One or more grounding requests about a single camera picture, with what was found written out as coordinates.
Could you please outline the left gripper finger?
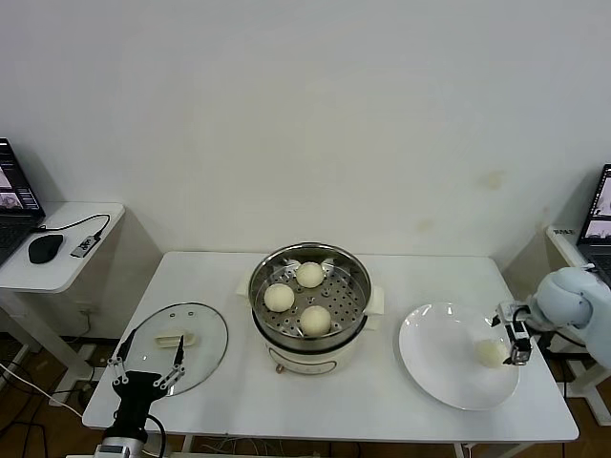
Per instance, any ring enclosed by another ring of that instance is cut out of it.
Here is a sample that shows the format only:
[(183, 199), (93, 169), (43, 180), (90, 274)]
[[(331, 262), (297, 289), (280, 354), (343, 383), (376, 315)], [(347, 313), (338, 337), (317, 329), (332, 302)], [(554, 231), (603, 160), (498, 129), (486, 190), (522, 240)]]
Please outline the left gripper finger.
[(172, 368), (168, 374), (157, 379), (154, 386), (158, 388), (170, 388), (175, 385), (184, 375), (185, 367), (183, 366), (184, 359), (184, 336), (179, 339), (179, 345), (175, 354)]
[(135, 335), (136, 331), (132, 330), (128, 337), (119, 345), (115, 356), (108, 360), (107, 366), (114, 374), (112, 381), (113, 385), (126, 385), (129, 383), (129, 378), (125, 370), (125, 362)]

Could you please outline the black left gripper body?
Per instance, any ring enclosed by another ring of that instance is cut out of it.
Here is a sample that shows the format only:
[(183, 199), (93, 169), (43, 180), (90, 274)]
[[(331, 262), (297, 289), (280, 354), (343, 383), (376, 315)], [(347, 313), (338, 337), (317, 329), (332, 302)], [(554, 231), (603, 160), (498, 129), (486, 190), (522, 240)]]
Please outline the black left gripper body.
[(128, 371), (113, 381), (113, 390), (120, 398), (116, 424), (145, 424), (152, 403), (166, 395), (166, 389), (158, 383), (160, 378), (157, 373)]

